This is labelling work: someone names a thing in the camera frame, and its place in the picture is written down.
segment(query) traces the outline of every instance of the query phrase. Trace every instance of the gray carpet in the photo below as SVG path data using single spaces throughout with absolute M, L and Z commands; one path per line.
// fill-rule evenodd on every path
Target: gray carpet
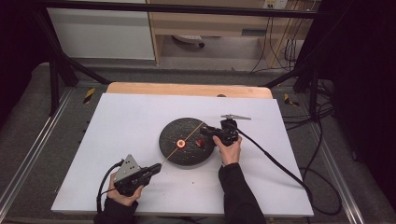
M 137 69 L 134 71 L 129 69 L 97 69 L 96 71 L 104 77 L 117 81 L 234 84 L 248 86 L 263 84 L 279 76 L 278 73 L 248 75 L 244 72 L 189 72 L 186 70 L 161 69 Z M 80 77 L 86 81 L 90 81 L 89 78 Z M 293 80 L 289 80 L 283 86 L 290 86 L 292 82 Z M 5 189 L 10 178 L 17 171 L 27 150 L 35 141 L 35 137 L 48 117 L 50 111 L 48 84 L 48 69 L 45 67 L 37 68 L 28 91 L 23 95 L 6 125 L 0 131 L 0 159 L 2 162 L 1 190 Z M 56 197 L 54 191 L 62 185 L 67 170 L 78 150 L 78 141 L 83 138 L 83 130 L 89 125 L 87 121 L 91 119 L 101 93 L 106 90 L 106 87 L 98 88 L 90 103 L 84 105 L 82 101 L 88 89 L 89 87 L 78 87 L 75 89 L 59 123 L 43 148 L 14 204 L 9 209 L 7 218 L 92 219 L 92 216 L 65 216 L 50 211 L 50 207 Z M 283 116 L 296 116 L 304 113 L 299 106 L 285 105 L 283 92 L 274 93 L 274 97 L 279 102 Z M 366 222 L 396 223 L 394 211 L 370 176 L 366 166 L 351 159 L 349 147 L 337 124 L 337 119 L 332 117 L 324 119 L 323 130 L 332 154 L 336 158 Z M 306 166 L 317 143 L 313 137 L 311 128 L 305 125 L 289 131 L 288 134 L 298 165 Z M 329 177 L 320 155 L 315 159 L 312 168 L 322 175 Z M 314 202 L 317 207 L 324 210 L 335 209 L 336 198 L 326 184 L 311 174 L 308 174 L 306 182 L 314 193 Z M 164 223 L 158 219 L 153 220 L 158 221 L 157 223 Z M 305 220 L 279 219 L 277 223 L 301 222 L 305 222 Z M 311 218 L 311 222 L 348 223 L 348 219 L 344 211 L 332 217 L 315 211 L 315 216 Z

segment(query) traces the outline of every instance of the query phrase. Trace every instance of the black sleeve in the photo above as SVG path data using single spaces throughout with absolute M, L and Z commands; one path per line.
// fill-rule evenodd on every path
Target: black sleeve
M 98 213 L 94 218 L 95 224 L 131 224 L 134 223 L 134 211 L 138 206 L 137 202 L 134 202 L 132 206 L 125 206 L 120 203 L 116 203 L 110 198 L 105 200 L 105 210 L 102 213 Z
M 227 224 L 265 223 L 264 214 L 244 178 L 239 163 L 220 167 L 219 181 L 224 190 L 224 214 Z

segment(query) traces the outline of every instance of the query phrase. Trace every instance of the black round plate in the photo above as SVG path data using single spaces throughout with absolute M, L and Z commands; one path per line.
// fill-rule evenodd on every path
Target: black round plate
M 202 122 L 183 118 L 170 122 L 160 135 L 161 153 L 167 158 L 177 148 L 178 140 L 185 140 Z M 192 166 L 205 161 L 212 154 L 215 143 L 200 134 L 199 128 L 187 139 L 186 146 L 178 149 L 168 160 L 182 166 Z

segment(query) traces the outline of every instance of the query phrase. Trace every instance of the black horizontal bar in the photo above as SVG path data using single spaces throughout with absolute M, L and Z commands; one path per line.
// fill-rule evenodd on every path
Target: black horizontal bar
M 144 12 L 173 12 L 173 13 L 195 13 L 213 15 L 235 15 L 253 17 L 281 17 L 301 19 L 335 19 L 335 14 L 316 11 L 294 11 L 264 8 L 243 7 L 204 7 L 184 5 L 162 5 L 162 4 L 137 4 L 137 3 L 113 3 L 113 2 L 87 2 L 87 1 L 65 1 L 65 0 L 36 0 L 42 7 L 90 9 L 90 10 L 112 10 L 112 11 L 144 11 Z

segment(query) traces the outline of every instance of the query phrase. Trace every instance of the white tabletop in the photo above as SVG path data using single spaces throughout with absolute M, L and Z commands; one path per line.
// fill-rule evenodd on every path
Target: white tabletop
M 51 210 L 65 214 L 94 213 L 100 183 L 114 163 L 128 154 L 141 167 L 162 162 L 159 136 L 169 122 L 195 118 L 219 128 L 220 115 L 225 114 L 252 118 L 238 120 L 238 128 L 301 178 L 276 100 L 105 93 Z M 266 216 L 313 216 L 304 189 L 247 139 L 242 141 L 240 164 Z M 218 180 L 220 165 L 217 148 L 206 161 L 192 167 L 166 162 L 144 188 L 136 214 L 224 214 L 223 191 Z

